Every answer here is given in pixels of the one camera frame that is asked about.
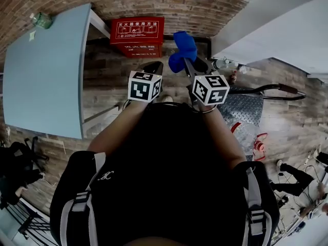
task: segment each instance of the brick wall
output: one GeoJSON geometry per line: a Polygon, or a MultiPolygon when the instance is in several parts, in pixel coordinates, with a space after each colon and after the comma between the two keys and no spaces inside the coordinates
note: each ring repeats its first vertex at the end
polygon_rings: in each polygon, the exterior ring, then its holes
{"type": "Polygon", "coordinates": [[[95,12],[110,19],[164,16],[165,33],[187,30],[193,36],[213,36],[250,0],[0,0],[0,63],[7,46],[32,27],[29,15],[58,14],[92,2],[95,12]]]}

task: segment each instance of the green bottle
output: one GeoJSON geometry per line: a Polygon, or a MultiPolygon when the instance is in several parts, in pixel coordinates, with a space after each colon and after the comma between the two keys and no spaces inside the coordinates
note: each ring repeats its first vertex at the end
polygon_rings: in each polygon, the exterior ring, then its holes
{"type": "Polygon", "coordinates": [[[49,15],[44,13],[31,14],[30,18],[32,19],[33,25],[48,29],[52,25],[52,19],[49,15]]]}

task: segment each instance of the red fire extinguisher box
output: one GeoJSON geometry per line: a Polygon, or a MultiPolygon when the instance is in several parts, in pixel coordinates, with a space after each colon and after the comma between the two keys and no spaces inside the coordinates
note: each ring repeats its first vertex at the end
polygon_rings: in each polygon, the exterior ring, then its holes
{"type": "Polygon", "coordinates": [[[110,44],[127,57],[162,57],[164,17],[112,20],[110,44]]]}

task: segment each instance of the table leg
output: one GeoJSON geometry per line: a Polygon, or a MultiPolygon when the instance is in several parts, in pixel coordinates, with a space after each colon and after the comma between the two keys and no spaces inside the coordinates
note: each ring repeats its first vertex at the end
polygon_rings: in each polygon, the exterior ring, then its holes
{"type": "Polygon", "coordinates": [[[109,39],[111,38],[108,26],[103,20],[101,20],[101,18],[95,12],[93,12],[93,10],[90,10],[90,23],[106,37],[108,37],[109,39]]]}
{"type": "Polygon", "coordinates": [[[104,111],[99,112],[98,114],[95,114],[91,117],[88,117],[84,120],[84,123],[82,124],[83,131],[85,132],[89,128],[97,125],[98,123],[101,123],[109,116],[115,114],[118,112],[118,106],[113,106],[111,108],[105,109],[104,111]]]}

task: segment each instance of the bracelet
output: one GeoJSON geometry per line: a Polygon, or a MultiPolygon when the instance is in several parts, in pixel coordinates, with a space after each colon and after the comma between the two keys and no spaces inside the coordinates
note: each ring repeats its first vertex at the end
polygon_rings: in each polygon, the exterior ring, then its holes
{"type": "Polygon", "coordinates": [[[127,99],[127,101],[125,101],[124,104],[123,104],[122,110],[124,110],[125,108],[127,108],[130,103],[131,103],[131,100],[130,99],[127,99]]]}
{"type": "Polygon", "coordinates": [[[217,104],[214,105],[214,107],[212,107],[211,109],[207,110],[207,111],[198,111],[199,113],[201,114],[206,114],[206,113],[210,113],[212,112],[213,110],[215,110],[217,108],[217,104]]]}

